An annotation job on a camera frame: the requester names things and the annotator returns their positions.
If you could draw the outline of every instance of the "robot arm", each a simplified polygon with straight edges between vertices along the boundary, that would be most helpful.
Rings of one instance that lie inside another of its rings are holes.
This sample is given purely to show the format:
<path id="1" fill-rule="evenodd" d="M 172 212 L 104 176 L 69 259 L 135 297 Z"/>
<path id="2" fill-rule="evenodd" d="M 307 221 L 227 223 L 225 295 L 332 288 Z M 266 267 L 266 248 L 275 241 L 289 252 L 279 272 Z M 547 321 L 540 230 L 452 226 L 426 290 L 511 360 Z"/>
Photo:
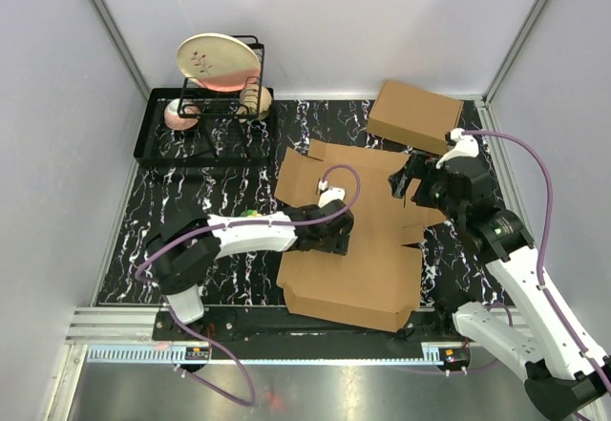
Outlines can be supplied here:
<path id="1" fill-rule="evenodd" d="M 411 180 L 420 179 L 411 199 L 441 210 L 453 221 L 458 238 L 507 290 L 533 337 L 511 329 L 476 302 L 448 312 L 455 330 L 509 367 L 548 419 L 564 419 L 606 393 L 590 359 L 607 375 L 611 361 L 543 270 L 545 287 L 564 318 L 553 310 L 537 279 L 533 238 L 519 217 L 495 199 L 493 180 L 477 158 L 474 138 L 455 129 L 447 141 L 453 148 L 441 158 L 414 152 L 405 167 L 390 177 L 392 193 L 402 198 Z M 567 324 L 587 346 L 587 355 L 580 352 Z"/>
<path id="2" fill-rule="evenodd" d="M 248 251 L 310 249 L 345 255 L 348 252 L 349 232 L 354 223 L 349 210 L 313 225 L 292 224 L 330 218 L 346 207 L 343 202 L 346 194 L 344 189 L 327 188 L 326 183 L 321 183 L 319 191 L 321 196 L 318 205 L 287 207 L 269 216 L 256 217 L 274 221 L 274 225 L 240 225 L 241 221 L 253 221 L 253 218 L 224 218 L 187 209 L 173 216 L 160 231 L 152 234 L 146 242 L 149 254 L 198 228 L 218 227 L 194 241 L 174 247 L 153 264 L 153 277 L 178 318 L 184 324 L 190 324 L 203 316 L 198 283 L 206 276 L 208 267 L 221 257 Z"/>

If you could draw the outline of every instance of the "wire rack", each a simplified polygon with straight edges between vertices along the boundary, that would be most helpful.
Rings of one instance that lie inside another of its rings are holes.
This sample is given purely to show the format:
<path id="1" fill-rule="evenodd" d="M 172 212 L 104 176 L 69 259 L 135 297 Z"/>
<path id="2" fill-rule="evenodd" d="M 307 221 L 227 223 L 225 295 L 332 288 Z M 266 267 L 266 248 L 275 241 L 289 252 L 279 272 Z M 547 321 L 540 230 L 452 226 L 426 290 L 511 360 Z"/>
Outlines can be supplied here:
<path id="1" fill-rule="evenodd" d="M 134 157 L 145 168 L 268 166 L 276 154 L 276 113 L 261 113 L 264 46 L 256 36 L 247 45 L 262 61 L 261 74 L 248 77 L 238 92 L 214 92 L 192 78 L 181 88 L 153 89 L 140 126 Z M 273 97 L 273 90 L 268 89 Z M 166 106 L 179 99 L 178 115 L 197 118 L 195 127 L 166 126 Z"/>

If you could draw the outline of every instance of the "marble pattern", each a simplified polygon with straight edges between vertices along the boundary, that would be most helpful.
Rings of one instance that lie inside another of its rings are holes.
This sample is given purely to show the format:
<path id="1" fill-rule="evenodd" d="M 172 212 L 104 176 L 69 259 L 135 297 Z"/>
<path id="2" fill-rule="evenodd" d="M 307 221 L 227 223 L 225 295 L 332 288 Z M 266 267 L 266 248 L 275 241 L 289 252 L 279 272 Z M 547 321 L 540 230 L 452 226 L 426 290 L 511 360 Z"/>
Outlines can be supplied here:
<path id="1" fill-rule="evenodd" d="M 182 207 L 196 204 L 223 216 L 236 216 L 246 209 L 267 214 L 281 208 L 282 204 L 272 194 L 286 147 L 304 153 L 311 139 L 320 139 L 408 152 L 409 147 L 367 133 L 372 103 L 370 100 L 276 101 L 279 145 L 275 167 L 226 169 L 220 174 L 195 168 L 164 172 L 138 169 L 97 304 L 158 305 L 158 290 L 137 283 L 134 272 L 143 261 L 143 242 L 147 234 Z M 464 105 L 459 125 L 480 128 L 472 102 Z M 494 173 L 487 145 L 483 143 L 480 148 Z M 474 257 L 465 253 L 450 222 L 426 229 L 425 236 L 420 244 L 424 255 L 422 305 L 431 305 L 434 299 L 457 289 L 468 291 L 479 301 L 511 303 L 496 280 Z M 278 253 L 261 252 L 216 261 L 201 287 L 204 302 L 209 305 L 283 305 L 282 290 L 275 283 L 280 258 Z"/>

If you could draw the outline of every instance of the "flattened cardboard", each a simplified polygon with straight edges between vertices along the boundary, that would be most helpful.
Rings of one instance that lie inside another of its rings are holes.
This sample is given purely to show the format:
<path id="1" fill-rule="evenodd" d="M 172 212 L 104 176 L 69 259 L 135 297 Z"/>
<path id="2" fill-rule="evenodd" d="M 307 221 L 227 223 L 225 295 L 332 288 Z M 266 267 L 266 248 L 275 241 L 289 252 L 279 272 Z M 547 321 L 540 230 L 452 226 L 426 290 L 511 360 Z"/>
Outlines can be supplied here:
<path id="1" fill-rule="evenodd" d="M 462 101 L 387 80 L 373 104 L 367 130 L 434 154 L 448 151 L 445 135 L 456 127 Z"/>
<path id="2" fill-rule="evenodd" d="M 348 254 L 319 251 L 283 254 L 277 284 L 290 312 L 355 326 L 396 331 L 420 305 L 424 226 L 443 221 L 439 213 L 394 199 L 389 175 L 408 156 L 311 141 L 308 156 L 286 150 L 275 196 L 291 206 L 318 202 L 318 180 L 338 163 L 354 167 L 361 195 L 352 207 L 354 227 Z M 332 186 L 355 191 L 352 174 L 334 170 Z"/>

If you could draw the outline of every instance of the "reflective metal surface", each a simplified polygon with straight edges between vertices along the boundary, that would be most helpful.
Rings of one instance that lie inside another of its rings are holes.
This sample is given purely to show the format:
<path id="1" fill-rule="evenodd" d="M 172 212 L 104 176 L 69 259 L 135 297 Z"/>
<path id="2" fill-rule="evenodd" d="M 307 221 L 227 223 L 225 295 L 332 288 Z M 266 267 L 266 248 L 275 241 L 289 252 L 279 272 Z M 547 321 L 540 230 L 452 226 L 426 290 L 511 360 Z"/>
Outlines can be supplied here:
<path id="1" fill-rule="evenodd" d="M 475 349 L 472 368 L 490 361 Z M 499 365 L 465 376 L 422 376 L 409 368 L 249 367 L 259 406 L 245 409 L 169 366 L 86 364 L 72 421 L 156 420 L 462 420 L 543 419 L 519 380 Z M 202 376 L 244 397 L 233 366 L 209 366 Z"/>

